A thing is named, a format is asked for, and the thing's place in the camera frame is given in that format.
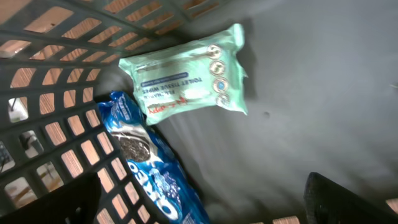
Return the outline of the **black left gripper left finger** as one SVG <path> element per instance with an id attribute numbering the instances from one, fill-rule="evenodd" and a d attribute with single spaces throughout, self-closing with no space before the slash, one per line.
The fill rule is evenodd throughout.
<path id="1" fill-rule="evenodd" d="M 1 224 L 93 223 L 101 181 L 88 173 L 3 217 Z"/>

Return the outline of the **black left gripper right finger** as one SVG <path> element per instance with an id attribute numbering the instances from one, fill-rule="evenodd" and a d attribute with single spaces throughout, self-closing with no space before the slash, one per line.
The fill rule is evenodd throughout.
<path id="1" fill-rule="evenodd" d="M 325 176 L 311 172 L 304 191 L 311 224 L 397 224 L 397 214 L 381 209 Z"/>

